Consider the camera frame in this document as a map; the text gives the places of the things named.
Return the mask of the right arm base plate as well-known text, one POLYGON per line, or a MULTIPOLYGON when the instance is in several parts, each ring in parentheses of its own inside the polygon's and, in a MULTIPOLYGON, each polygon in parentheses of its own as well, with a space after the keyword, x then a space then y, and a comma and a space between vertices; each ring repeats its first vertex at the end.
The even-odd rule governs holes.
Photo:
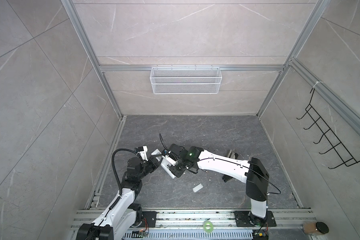
POLYGON ((251 211, 234 211, 237 227, 276 227, 276 221, 271 211, 264 218, 256 217, 251 211))

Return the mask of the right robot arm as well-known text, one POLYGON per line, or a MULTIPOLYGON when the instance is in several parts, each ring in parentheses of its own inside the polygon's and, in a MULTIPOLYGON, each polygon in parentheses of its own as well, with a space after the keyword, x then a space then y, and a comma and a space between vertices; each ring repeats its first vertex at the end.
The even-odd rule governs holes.
POLYGON ((162 151, 163 168, 174 177, 181 177, 185 171, 197 174, 199 170, 213 171, 225 176, 225 181, 236 179, 246 184, 246 195, 251 200, 251 210, 246 217, 235 214, 237 223, 244 225, 275 227, 273 213, 268 210, 268 191, 270 175, 262 162, 257 158, 237 160, 211 153, 205 149, 192 146, 189 150, 172 144, 162 151))

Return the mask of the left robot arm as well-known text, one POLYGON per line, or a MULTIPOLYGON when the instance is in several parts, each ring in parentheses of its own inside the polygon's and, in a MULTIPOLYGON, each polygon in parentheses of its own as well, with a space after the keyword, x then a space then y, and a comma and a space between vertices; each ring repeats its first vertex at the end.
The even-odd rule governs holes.
POLYGON ((112 169, 118 191, 108 207, 90 224, 82 224, 77 232, 77 240, 122 240, 130 227, 139 227, 143 219, 142 207, 134 201, 140 193, 142 179, 153 173, 162 163, 162 153, 155 150, 147 155, 146 146, 129 149, 117 149, 112 154, 112 169), (128 160, 127 170, 119 178, 115 156, 118 152, 129 152, 134 156, 128 160))

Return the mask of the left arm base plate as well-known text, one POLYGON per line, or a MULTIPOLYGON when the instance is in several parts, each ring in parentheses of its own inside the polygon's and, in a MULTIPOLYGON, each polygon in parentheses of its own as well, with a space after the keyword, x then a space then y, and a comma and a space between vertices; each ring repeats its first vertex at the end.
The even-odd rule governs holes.
POLYGON ((157 212, 155 211, 143 211, 137 212, 137 218, 132 225, 135 228, 154 228, 157 221, 157 212))

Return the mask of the white remote control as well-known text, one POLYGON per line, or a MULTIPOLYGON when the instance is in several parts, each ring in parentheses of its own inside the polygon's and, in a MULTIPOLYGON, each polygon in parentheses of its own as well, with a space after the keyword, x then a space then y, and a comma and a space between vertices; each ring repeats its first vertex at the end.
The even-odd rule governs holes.
POLYGON ((168 161, 169 158, 164 157, 162 155, 162 153, 156 149, 151 153, 152 156, 155 156, 155 158, 157 159, 157 161, 160 163, 161 167, 166 171, 166 173, 172 178, 174 179, 176 176, 171 172, 170 167, 173 166, 174 161, 170 160, 168 161))

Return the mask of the white battery cover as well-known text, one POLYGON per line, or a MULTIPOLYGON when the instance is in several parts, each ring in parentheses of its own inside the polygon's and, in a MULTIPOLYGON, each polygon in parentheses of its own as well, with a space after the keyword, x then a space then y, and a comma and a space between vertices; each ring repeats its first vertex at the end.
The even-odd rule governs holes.
POLYGON ((198 184, 197 186, 195 186, 193 188, 193 192, 196 193, 198 192, 199 190, 201 190, 204 186, 202 184, 198 184))

